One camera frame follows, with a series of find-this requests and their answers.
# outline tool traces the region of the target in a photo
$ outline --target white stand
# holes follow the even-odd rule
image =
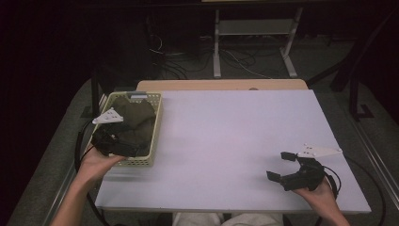
[[[297,78],[294,65],[289,57],[296,29],[299,25],[303,8],[296,10],[294,19],[285,20],[247,20],[247,21],[219,21],[219,10],[215,12],[215,51],[214,78],[221,78],[219,58],[219,36],[226,35],[280,35],[288,34],[288,40],[280,49],[285,67],[291,78]]]

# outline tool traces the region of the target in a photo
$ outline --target tan basket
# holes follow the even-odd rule
[[[155,159],[156,146],[158,141],[159,128],[162,119],[162,94],[155,92],[142,91],[121,91],[112,92],[108,95],[103,112],[107,111],[118,97],[124,97],[131,103],[140,103],[143,99],[148,101],[155,110],[155,125],[152,132],[152,142],[150,153],[147,156],[129,157],[126,160],[120,161],[115,166],[117,167],[151,167]]]

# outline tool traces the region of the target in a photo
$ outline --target pants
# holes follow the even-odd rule
[[[217,213],[176,213],[173,226],[282,226],[281,214],[232,214],[224,221]]]

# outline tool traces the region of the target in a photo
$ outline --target human hand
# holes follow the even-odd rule
[[[349,225],[335,201],[327,178],[324,178],[323,182],[314,191],[309,191],[307,188],[293,191],[302,196],[311,208],[321,218],[327,220],[330,225]]]
[[[75,181],[80,181],[87,185],[88,189],[102,179],[116,163],[126,158],[119,155],[104,156],[95,147],[90,146],[89,148],[91,150],[82,159],[80,169],[75,178]]]

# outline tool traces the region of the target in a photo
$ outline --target white tag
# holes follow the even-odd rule
[[[111,122],[121,122],[123,121],[123,117],[120,116],[115,110],[114,107],[111,107],[109,110],[105,111],[101,116],[97,117],[93,120],[93,124],[104,124]]]
[[[333,155],[336,153],[342,153],[343,150],[339,149],[331,149],[331,148],[324,148],[324,147],[315,147],[311,145],[305,144],[302,151],[297,153],[298,157],[307,157],[307,158],[316,158],[322,157],[327,155]]]

